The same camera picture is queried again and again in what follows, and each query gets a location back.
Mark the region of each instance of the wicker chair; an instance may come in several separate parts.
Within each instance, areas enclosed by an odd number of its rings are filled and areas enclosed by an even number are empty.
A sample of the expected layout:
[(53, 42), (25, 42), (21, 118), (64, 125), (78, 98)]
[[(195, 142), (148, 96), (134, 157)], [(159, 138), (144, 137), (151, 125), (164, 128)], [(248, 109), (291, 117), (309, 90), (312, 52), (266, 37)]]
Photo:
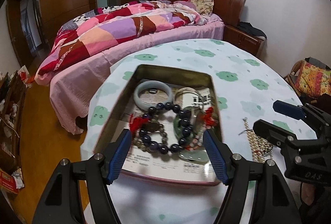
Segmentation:
[(292, 67), (291, 72), (288, 75), (286, 75), (286, 76), (283, 77), (283, 79), (293, 88), (293, 90), (298, 95), (298, 97), (301, 96), (301, 92), (295, 87), (295, 82), (297, 81), (296, 74), (300, 70), (302, 64), (303, 64), (303, 60), (298, 61)]

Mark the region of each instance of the red tassel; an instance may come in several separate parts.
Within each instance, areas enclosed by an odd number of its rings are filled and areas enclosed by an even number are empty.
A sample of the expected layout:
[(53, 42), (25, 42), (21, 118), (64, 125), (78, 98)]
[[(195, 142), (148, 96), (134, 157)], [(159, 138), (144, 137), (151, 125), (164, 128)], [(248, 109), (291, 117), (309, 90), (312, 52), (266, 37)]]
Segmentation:
[(138, 129), (141, 129), (141, 127), (144, 124), (146, 124), (149, 121), (149, 119), (148, 118), (142, 118), (142, 117), (136, 117), (132, 120), (132, 118), (133, 118), (133, 114), (131, 114), (130, 123), (129, 123), (130, 131), (132, 133), (132, 140), (133, 140), (136, 136), (136, 131)]
[(209, 108), (206, 110), (206, 115), (204, 115), (204, 121), (205, 121), (206, 126), (216, 126), (216, 125), (217, 125), (216, 120), (214, 120), (214, 119), (211, 117), (213, 111), (214, 111), (214, 108), (213, 108), (213, 107), (209, 107)]

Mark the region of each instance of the colorful cushion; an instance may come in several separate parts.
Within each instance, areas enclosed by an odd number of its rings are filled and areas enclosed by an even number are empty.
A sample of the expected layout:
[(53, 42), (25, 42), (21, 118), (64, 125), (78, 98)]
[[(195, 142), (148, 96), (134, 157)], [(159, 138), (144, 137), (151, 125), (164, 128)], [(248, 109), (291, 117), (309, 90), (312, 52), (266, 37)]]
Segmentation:
[(295, 86), (309, 97), (317, 98), (324, 93), (331, 95), (330, 83), (331, 71), (303, 61)]
[(210, 16), (214, 8), (214, 0), (190, 0), (196, 6), (196, 11), (199, 14)]

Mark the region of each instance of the pink bed sheet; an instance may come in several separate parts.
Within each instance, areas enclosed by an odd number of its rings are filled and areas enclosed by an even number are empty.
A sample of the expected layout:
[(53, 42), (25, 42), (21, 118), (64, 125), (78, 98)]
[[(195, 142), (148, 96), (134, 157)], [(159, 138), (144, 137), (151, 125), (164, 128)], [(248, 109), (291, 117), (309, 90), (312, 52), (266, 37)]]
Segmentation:
[(61, 125), (72, 134), (83, 132), (76, 117), (85, 117), (90, 100), (110, 75), (110, 67), (125, 56), (155, 45), (192, 39), (222, 40), (224, 23), (184, 26), (142, 36), (100, 52), (56, 74), (50, 83), (50, 101)]

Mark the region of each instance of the tablecloth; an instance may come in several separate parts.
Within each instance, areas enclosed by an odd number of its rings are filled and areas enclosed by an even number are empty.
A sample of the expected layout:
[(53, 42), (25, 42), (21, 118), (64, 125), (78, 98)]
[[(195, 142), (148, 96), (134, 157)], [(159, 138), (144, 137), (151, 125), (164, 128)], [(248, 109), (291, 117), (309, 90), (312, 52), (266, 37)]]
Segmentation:
[[(125, 87), (139, 64), (153, 64), (205, 72), (212, 76), (221, 116), (222, 138), (233, 153), (252, 160), (243, 118), (250, 127), (264, 119), (295, 133), (298, 139), (316, 139), (304, 122), (273, 111), (275, 100), (300, 104), (291, 87), (276, 72), (251, 54), (213, 39), (175, 41), (126, 56), (112, 67), (112, 74), (90, 102), (88, 131), (81, 146), (82, 160), (93, 155), (98, 135), (107, 119), (117, 94)], [(102, 117), (93, 117), (102, 109)], [(280, 149), (273, 149), (274, 160), (282, 172), (285, 163)], [(287, 179), (296, 201), (299, 182)], [(213, 223), (226, 192), (226, 186), (162, 187), (120, 175), (108, 187), (123, 224), (138, 223)], [(241, 223), (248, 223), (254, 196), (250, 182)], [(90, 206), (85, 210), (87, 223), (94, 223)]]

